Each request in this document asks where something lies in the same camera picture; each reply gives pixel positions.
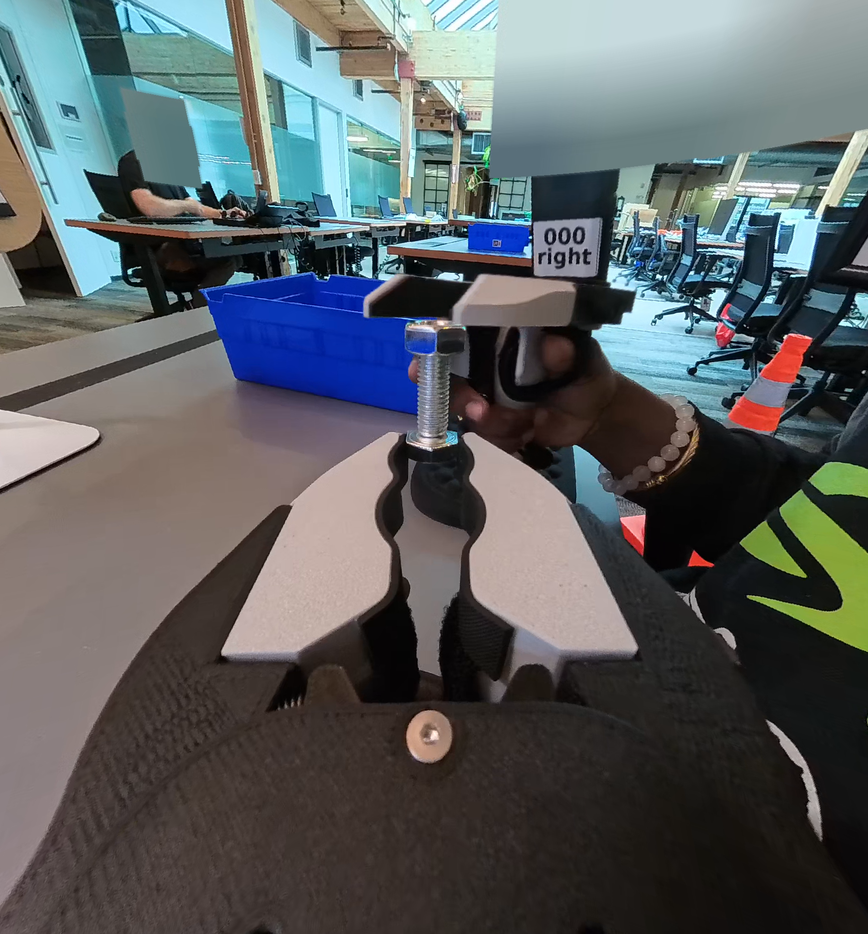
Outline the black office chair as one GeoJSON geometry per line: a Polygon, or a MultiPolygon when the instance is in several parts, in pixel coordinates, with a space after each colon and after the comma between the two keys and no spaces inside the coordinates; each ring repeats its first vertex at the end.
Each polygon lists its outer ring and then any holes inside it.
{"type": "Polygon", "coordinates": [[[720,349],[687,369],[695,377],[702,366],[725,360],[743,360],[743,368],[755,369],[751,344],[735,344],[749,336],[747,323],[764,301],[771,286],[778,238],[779,213],[751,214],[744,230],[744,254],[718,316],[716,340],[720,349]]]}
{"type": "Polygon", "coordinates": [[[794,403],[784,409],[781,423],[820,408],[845,424],[868,391],[868,328],[848,325],[849,313],[859,293],[823,279],[824,266],[832,258],[855,212],[854,207],[824,209],[800,296],[770,334],[778,343],[791,334],[809,337],[811,342],[801,366],[820,375],[811,389],[789,392],[794,403]]]}
{"type": "Polygon", "coordinates": [[[124,284],[147,292],[156,318],[183,311],[189,288],[175,285],[159,263],[161,225],[151,217],[132,220],[118,177],[90,171],[85,171],[85,177],[101,207],[98,220],[85,228],[118,247],[124,284]]]}

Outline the blue plastic bin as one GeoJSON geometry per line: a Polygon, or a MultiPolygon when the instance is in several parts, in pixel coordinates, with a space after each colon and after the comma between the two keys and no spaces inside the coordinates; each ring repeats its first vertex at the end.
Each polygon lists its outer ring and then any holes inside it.
{"type": "Polygon", "coordinates": [[[235,379],[415,415],[406,321],[363,314],[381,283],[305,273],[204,294],[235,379]]]}
{"type": "Polygon", "coordinates": [[[469,252],[524,255],[531,246],[531,225],[478,219],[466,225],[469,252]]]}

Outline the wooden office table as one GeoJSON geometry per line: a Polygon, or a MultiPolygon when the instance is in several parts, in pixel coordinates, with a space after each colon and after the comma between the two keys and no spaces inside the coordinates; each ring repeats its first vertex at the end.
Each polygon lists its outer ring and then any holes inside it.
{"type": "Polygon", "coordinates": [[[133,248],[137,265],[142,269],[142,287],[150,299],[152,316],[166,317],[183,309],[182,303],[171,303],[162,274],[153,253],[153,245],[162,241],[199,242],[207,259],[260,254],[271,270],[270,255],[293,252],[310,242],[316,250],[342,250],[358,234],[367,234],[366,223],[319,223],[315,227],[280,225],[273,228],[253,228],[243,225],[217,224],[201,219],[185,224],[183,218],[151,218],[148,223],[133,220],[76,219],[65,225],[95,233],[120,245],[133,248]]]}
{"type": "Polygon", "coordinates": [[[462,237],[440,236],[400,242],[389,245],[386,254],[389,258],[399,258],[406,274],[421,277],[456,274],[461,281],[471,282],[481,274],[533,275],[530,248],[524,254],[472,251],[467,239],[462,237]]]}

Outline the person's black printed shirt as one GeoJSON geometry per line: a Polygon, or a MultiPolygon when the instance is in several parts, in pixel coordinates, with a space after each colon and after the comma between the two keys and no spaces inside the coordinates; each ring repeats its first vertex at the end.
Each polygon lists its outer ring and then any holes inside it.
{"type": "Polygon", "coordinates": [[[868,392],[826,460],[692,589],[815,784],[824,844],[868,910],[868,392]]]}

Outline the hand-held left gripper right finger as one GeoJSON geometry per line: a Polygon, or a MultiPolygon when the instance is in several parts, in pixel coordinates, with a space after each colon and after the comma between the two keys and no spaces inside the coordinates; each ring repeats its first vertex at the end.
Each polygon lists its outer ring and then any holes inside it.
{"type": "Polygon", "coordinates": [[[522,667],[557,686],[572,662],[627,662],[638,643],[568,499],[532,468],[463,436],[463,650],[498,702],[522,667]]]}

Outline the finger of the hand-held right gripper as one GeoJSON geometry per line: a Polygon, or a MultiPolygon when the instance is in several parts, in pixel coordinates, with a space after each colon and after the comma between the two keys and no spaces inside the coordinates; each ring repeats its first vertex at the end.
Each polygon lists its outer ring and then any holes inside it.
{"type": "Polygon", "coordinates": [[[559,279],[480,275],[452,307],[451,320],[470,333],[468,375],[499,388],[536,388],[548,380],[545,329],[568,326],[578,290],[559,279]]]}
{"type": "Polygon", "coordinates": [[[366,319],[450,320],[453,307],[471,284],[400,274],[381,282],[364,298],[366,319]]]}

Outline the black foam pad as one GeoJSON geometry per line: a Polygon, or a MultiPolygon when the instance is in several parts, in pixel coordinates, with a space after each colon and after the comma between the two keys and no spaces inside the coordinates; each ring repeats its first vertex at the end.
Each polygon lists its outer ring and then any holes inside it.
{"type": "Polygon", "coordinates": [[[448,459],[415,461],[409,482],[415,508],[429,520],[469,531],[474,515],[466,488],[470,466],[470,456],[465,449],[448,459]]]}

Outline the person's right hand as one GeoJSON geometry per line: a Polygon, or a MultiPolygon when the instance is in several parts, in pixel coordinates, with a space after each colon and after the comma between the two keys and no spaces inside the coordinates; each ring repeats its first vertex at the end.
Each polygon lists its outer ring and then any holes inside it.
{"type": "Polygon", "coordinates": [[[490,403],[459,376],[451,376],[450,411],[468,430],[498,449],[518,454],[534,443],[547,449],[570,447],[594,430],[618,388],[615,371],[598,342],[587,336],[587,354],[574,381],[534,407],[490,403]]]}

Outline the large steel hex nut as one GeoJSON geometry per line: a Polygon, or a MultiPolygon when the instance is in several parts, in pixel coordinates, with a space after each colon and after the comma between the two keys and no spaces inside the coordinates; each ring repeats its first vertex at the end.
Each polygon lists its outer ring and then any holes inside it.
{"type": "Polygon", "coordinates": [[[409,321],[405,327],[405,346],[413,356],[452,357],[466,350],[466,330],[451,321],[409,321]]]}

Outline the large steel bolt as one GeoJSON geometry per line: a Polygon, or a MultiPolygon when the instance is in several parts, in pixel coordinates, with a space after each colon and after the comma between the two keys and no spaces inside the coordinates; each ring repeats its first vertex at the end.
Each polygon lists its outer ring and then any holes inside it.
{"type": "Polygon", "coordinates": [[[417,366],[417,424],[406,443],[418,457],[449,456],[458,443],[457,433],[449,429],[451,366],[465,352],[452,357],[410,354],[417,366]]]}

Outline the person's right forearm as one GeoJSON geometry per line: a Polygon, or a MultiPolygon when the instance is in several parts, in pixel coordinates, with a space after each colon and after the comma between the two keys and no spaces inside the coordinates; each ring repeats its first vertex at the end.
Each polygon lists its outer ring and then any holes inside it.
{"type": "Polygon", "coordinates": [[[687,567],[694,552],[716,563],[826,460],[699,410],[695,419],[693,452],[628,495],[646,512],[643,556],[658,573],[687,567]]]}

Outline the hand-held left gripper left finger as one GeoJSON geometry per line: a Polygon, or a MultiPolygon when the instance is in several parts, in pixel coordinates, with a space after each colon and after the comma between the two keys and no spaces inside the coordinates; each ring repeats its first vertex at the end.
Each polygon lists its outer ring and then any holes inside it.
{"type": "Polygon", "coordinates": [[[405,438],[390,432],[307,487],[222,648],[231,662],[278,661],[310,675],[341,667],[370,701],[405,699],[405,438]]]}

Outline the white document stand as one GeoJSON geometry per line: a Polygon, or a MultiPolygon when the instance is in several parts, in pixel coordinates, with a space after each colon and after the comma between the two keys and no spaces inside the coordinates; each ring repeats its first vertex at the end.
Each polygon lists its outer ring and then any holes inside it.
{"type": "Polygon", "coordinates": [[[0,409],[0,492],[96,445],[98,429],[0,409]]]}

